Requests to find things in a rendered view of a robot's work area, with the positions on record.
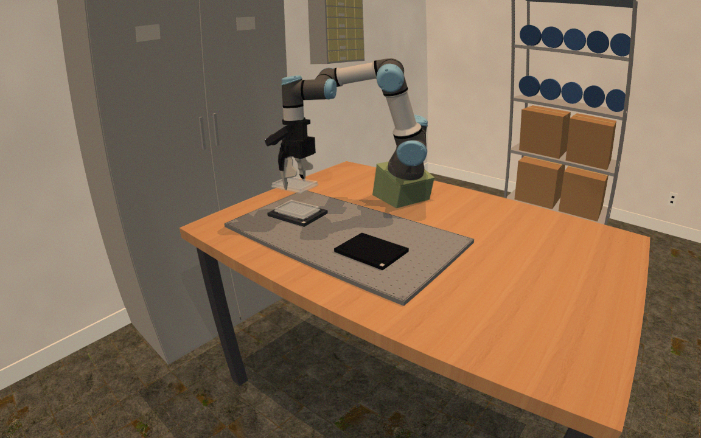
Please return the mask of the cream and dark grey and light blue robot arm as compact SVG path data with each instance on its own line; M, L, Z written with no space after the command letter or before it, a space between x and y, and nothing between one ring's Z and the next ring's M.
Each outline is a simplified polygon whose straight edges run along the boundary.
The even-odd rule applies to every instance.
M379 59L346 68L325 68L315 80L302 80L300 75L282 78L284 121L304 119L303 100L333 99L337 87L376 77L395 126L392 133L397 149L388 162L388 171L398 178L417 180L425 173L428 121L413 113L404 68L397 59Z

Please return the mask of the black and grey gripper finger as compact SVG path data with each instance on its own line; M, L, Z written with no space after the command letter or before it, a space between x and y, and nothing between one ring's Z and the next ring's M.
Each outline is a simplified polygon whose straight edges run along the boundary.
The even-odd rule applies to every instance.
M295 158L295 161L298 162L299 176L305 178L305 171L313 169L313 165L306 158Z
M292 158L287 158L287 155L284 152L284 147L280 147L278 163L280 167L281 177L283 179L284 189L287 190L287 178L295 177L297 175L297 171L293 166L294 160Z

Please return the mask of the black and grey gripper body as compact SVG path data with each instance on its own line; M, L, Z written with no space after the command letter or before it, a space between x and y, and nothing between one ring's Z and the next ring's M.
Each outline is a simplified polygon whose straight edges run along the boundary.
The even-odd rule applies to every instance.
M289 134L281 142L281 148L288 157L298 159L309 157L315 153L315 137L308 136L309 119L298 121L284 121L283 125L288 125ZM297 154L296 154L297 153Z

